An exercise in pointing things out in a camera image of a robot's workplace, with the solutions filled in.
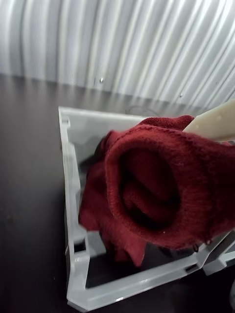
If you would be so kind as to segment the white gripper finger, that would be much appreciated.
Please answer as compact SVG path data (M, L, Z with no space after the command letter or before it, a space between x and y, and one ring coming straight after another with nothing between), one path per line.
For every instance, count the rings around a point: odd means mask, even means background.
M230 100L194 118L183 130L213 141L234 141L235 100Z

